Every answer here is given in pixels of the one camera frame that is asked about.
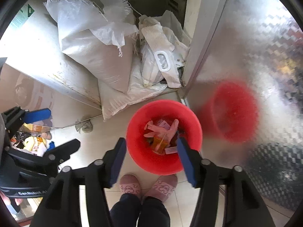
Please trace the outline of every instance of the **blue cloth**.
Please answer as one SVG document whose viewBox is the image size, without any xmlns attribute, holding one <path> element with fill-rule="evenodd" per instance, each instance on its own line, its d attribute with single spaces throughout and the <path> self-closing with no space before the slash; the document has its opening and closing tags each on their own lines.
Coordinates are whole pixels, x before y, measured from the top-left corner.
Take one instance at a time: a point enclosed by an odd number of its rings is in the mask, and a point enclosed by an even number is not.
<svg viewBox="0 0 303 227">
<path fill-rule="evenodd" d="M 141 205 L 136 195 L 125 193 L 112 207 L 110 214 L 114 227 L 136 227 L 138 217 L 138 227 L 170 227 L 165 206 L 150 196 Z"/>
<path fill-rule="evenodd" d="M 51 149 L 53 149 L 53 148 L 55 148 L 55 143 L 54 143 L 53 141 L 51 141 L 51 142 L 49 143 L 49 148 L 48 148 L 46 151 L 49 151 L 49 150 L 51 150 Z"/>
</svg>

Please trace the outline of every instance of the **stainless steel panel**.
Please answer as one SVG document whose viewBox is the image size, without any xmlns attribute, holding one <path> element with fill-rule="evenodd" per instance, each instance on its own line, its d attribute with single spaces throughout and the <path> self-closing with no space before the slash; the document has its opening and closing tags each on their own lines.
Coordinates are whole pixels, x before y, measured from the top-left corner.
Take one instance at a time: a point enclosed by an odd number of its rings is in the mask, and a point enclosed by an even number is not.
<svg viewBox="0 0 303 227">
<path fill-rule="evenodd" d="M 255 92 L 254 138 L 232 144 L 204 138 L 202 155 L 220 166 L 246 168 L 266 198 L 295 210 L 303 198 L 303 34 L 279 0 L 227 0 L 187 95 L 198 112 L 223 79 Z"/>
</svg>

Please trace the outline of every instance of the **foot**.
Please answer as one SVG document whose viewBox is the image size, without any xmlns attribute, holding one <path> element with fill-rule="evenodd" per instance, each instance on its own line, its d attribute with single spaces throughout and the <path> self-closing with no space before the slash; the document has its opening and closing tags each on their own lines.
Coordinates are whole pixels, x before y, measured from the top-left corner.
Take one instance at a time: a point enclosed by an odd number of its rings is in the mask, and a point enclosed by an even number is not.
<svg viewBox="0 0 303 227">
<path fill-rule="evenodd" d="M 168 197 L 175 191 L 178 184 L 176 175 L 161 176 L 152 186 L 152 188 L 144 195 L 144 198 L 151 196 L 165 202 Z"/>
<path fill-rule="evenodd" d="M 122 194 L 134 194 L 141 199 L 141 186 L 137 177 L 133 174 L 125 174 L 123 177 L 121 177 L 120 191 Z"/>
</svg>

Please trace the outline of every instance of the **green sticker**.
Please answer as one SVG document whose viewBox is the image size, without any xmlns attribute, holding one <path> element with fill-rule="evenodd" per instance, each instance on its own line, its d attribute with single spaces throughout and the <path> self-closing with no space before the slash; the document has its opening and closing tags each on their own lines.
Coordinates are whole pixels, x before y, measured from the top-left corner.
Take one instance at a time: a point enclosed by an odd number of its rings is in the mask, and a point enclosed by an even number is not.
<svg viewBox="0 0 303 227">
<path fill-rule="evenodd" d="M 27 17 L 30 17 L 33 12 L 35 12 L 35 10 L 33 10 L 33 8 L 27 4 Z"/>
<path fill-rule="evenodd" d="M 9 24 L 9 27 L 12 29 L 20 28 L 25 23 L 25 21 L 27 21 L 27 19 L 33 14 L 33 12 L 33 8 L 28 3 L 24 4 Z"/>
</svg>

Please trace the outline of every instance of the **white floor tile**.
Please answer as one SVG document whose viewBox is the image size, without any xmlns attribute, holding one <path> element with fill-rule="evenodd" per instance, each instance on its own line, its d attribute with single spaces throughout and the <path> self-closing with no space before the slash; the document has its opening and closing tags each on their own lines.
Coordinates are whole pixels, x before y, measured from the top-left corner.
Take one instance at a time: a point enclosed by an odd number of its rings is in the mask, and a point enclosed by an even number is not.
<svg viewBox="0 0 303 227">
<path fill-rule="evenodd" d="M 189 227 L 192 216 L 197 204 L 200 189 L 192 188 L 189 182 L 178 183 L 175 190 L 177 202 L 181 214 L 181 220 L 183 227 Z M 215 227 L 222 227 L 223 215 L 224 215 L 225 199 L 224 196 L 219 193 L 218 211 Z"/>
<path fill-rule="evenodd" d="M 192 188 L 189 182 L 178 183 L 175 189 L 183 227 L 189 227 L 196 207 L 199 189 Z"/>
<path fill-rule="evenodd" d="M 178 96 L 175 92 L 172 92 L 158 96 L 153 100 L 157 99 L 178 100 Z M 147 102 L 131 105 L 106 122 L 103 121 L 102 116 L 91 119 L 93 131 L 90 133 L 83 133 L 82 131 L 79 133 L 76 131 L 75 126 L 52 131 L 52 134 L 54 134 L 52 140 L 56 146 L 72 139 L 78 139 L 81 142 L 80 149 L 72 154 L 68 161 L 62 163 L 62 167 L 69 165 L 73 169 L 81 168 L 89 165 L 96 159 L 102 158 L 107 150 L 114 148 L 119 137 L 125 137 L 129 120 L 133 114 Z M 151 188 L 159 177 L 158 175 L 148 173 L 141 169 L 132 160 L 128 152 L 126 153 L 118 182 L 121 176 L 126 173 L 135 174 L 139 178 L 142 189 Z M 187 180 L 184 172 L 178 173 L 177 176 L 179 182 Z M 119 184 L 116 183 L 111 189 L 106 189 L 106 191 L 120 191 Z"/>
<path fill-rule="evenodd" d="M 82 227 L 89 227 L 88 218 L 87 218 L 87 210 L 86 210 L 86 197 L 85 190 L 79 190 L 80 197 L 80 216 Z"/>
<path fill-rule="evenodd" d="M 272 216 L 272 219 L 274 220 L 274 223 L 276 225 L 276 227 L 283 227 L 289 220 L 288 217 L 278 213 L 277 211 L 273 210 L 270 207 L 267 207 L 270 215 Z"/>
</svg>

